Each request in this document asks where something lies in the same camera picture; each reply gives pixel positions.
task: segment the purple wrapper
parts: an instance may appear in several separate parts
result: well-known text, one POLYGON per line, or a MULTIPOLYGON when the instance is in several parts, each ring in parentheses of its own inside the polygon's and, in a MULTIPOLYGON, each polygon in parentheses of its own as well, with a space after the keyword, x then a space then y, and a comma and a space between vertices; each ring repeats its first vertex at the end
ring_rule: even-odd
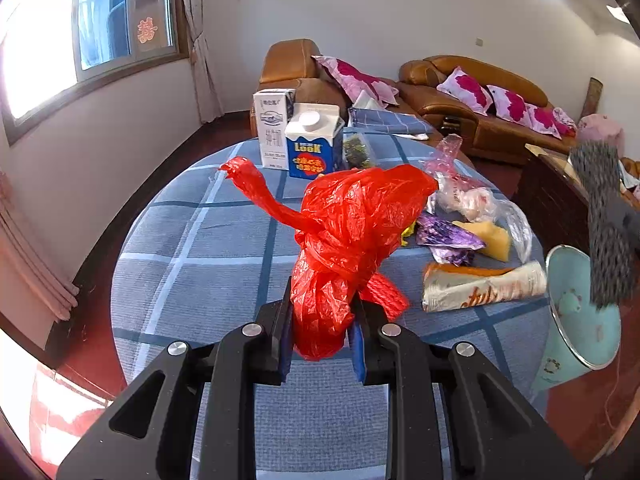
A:
POLYGON ((453 264, 456 266, 469 266, 474 260, 475 252, 472 249, 451 249, 449 247, 429 247, 433 259, 439 264, 453 264))
POLYGON ((427 212, 423 211, 416 223, 418 245, 472 250, 484 247, 484 242, 475 234, 427 212))

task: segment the white wall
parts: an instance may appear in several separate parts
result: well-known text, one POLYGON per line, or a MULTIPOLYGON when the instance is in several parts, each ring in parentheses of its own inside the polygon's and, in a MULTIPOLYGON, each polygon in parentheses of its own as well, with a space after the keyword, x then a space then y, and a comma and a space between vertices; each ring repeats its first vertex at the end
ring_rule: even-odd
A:
POLYGON ((125 202, 199 126, 185 59, 74 101, 11 147, 0 135, 0 165, 39 241, 73 278, 125 202))
POLYGON ((482 59, 531 79, 574 116, 596 43, 565 0, 205 0, 204 9, 225 111, 249 107, 271 44, 311 38, 322 53, 389 78, 411 59, 482 59))
POLYGON ((598 37, 594 77, 602 81, 598 113, 625 129, 624 155, 640 160, 640 46, 612 32, 598 37))

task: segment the pink pillow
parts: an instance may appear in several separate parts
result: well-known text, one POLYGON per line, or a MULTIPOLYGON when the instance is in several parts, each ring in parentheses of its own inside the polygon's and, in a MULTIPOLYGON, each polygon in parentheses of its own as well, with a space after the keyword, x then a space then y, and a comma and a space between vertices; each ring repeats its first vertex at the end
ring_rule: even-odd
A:
POLYGON ((625 131, 622 125, 609 119, 606 115, 593 114, 580 119, 578 123, 578 140, 604 140, 618 150, 619 156, 624 153, 625 131))
POLYGON ((531 121, 531 129, 534 132, 553 135, 556 139, 562 140, 554 124, 554 114, 549 108, 540 108, 527 103, 527 112, 529 113, 529 121, 531 121))
POLYGON ((356 67, 337 57, 313 56, 313 58, 324 66, 329 75, 342 87, 352 103, 356 102, 360 93, 364 90, 382 107, 386 107, 386 104, 398 106, 398 102, 396 102, 398 89, 388 85, 382 79, 363 74, 356 67))
POLYGON ((457 67, 444 83, 436 86, 436 90, 462 101, 475 113, 486 115, 492 105, 491 96, 480 83, 457 67))
POLYGON ((495 114, 498 117, 510 123, 521 124, 527 128, 531 127, 527 105, 522 97, 516 92, 505 90, 499 86, 487 85, 486 87, 494 96, 495 114))
POLYGON ((562 108, 554 108, 554 123, 558 133, 563 137, 575 137, 575 133, 578 131, 574 120, 562 108))

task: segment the milk carton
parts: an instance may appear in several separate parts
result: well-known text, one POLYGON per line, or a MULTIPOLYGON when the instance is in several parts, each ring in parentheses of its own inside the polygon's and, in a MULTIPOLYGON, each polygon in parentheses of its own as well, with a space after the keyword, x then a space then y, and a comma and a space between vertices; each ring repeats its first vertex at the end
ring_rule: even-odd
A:
POLYGON ((296 103, 285 129, 289 175, 315 179, 342 169, 342 128, 336 105, 296 103))
POLYGON ((293 115, 295 95, 291 88, 269 88, 254 94, 255 125, 265 168, 289 169, 284 129, 293 115))

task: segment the window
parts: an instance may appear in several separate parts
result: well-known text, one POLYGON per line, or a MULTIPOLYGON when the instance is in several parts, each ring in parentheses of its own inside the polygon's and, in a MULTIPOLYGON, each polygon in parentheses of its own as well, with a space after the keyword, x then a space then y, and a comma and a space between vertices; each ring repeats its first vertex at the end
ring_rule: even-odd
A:
POLYGON ((185 57, 181 8, 179 0, 18 0, 0 50, 10 142, 79 95, 185 57))

